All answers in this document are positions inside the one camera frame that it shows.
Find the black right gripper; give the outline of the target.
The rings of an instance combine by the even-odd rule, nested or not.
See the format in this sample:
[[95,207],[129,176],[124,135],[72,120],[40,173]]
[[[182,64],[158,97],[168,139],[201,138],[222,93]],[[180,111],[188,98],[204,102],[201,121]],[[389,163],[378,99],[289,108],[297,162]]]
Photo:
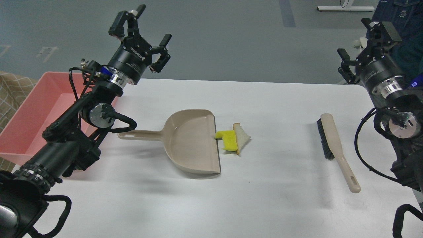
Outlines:
[[[341,58],[337,69],[347,84],[361,84],[370,96],[389,96],[404,90],[404,73],[388,54],[403,41],[391,22],[372,22],[362,18],[361,23],[368,31],[366,47],[352,60],[343,48],[337,53]],[[351,71],[357,66],[357,74]]]

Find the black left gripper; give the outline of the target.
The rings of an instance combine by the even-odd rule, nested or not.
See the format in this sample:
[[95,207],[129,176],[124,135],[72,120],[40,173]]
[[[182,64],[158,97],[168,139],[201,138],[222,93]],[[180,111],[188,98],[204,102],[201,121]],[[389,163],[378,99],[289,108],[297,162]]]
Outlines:
[[121,41],[107,66],[117,72],[121,72],[129,83],[137,85],[142,74],[149,66],[153,73],[160,73],[170,60],[167,45],[172,38],[171,34],[165,34],[160,44],[152,48],[151,55],[158,54],[158,59],[152,63],[152,56],[145,55],[151,45],[139,34],[138,19],[146,9],[141,4],[131,11],[119,12],[109,28],[109,35]]

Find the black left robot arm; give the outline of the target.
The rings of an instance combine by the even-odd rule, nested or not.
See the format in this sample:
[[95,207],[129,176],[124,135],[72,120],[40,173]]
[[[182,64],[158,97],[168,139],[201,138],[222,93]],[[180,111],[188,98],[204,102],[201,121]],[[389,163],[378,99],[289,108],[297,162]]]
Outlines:
[[119,12],[109,35],[120,46],[108,64],[81,60],[68,70],[75,102],[42,133],[46,144],[15,172],[1,172],[1,237],[53,238],[63,228],[72,207],[65,195],[48,195],[74,170],[86,170],[99,160],[107,134],[132,131],[137,123],[115,111],[112,102],[126,84],[136,85],[146,69],[159,73],[170,59],[165,34],[156,47],[139,33],[146,6]]

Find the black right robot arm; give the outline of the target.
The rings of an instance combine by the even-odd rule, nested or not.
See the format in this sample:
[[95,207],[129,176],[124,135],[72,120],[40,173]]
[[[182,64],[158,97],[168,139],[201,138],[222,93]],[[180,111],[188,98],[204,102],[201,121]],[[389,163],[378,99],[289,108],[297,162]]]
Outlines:
[[391,22],[372,23],[362,18],[369,38],[361,53],[351,59],[338,49],[338,72],[346,83],[362,83],[374,108],[361,120],[354,138],[357,155],[358,136],[364,123],[373,117],[375,130],[388,139],[396,154],[387,176],[364,162],[372,172],[422,193],[422,86],[406,83],[406,75],[391,57],[392,48],[402,42]]

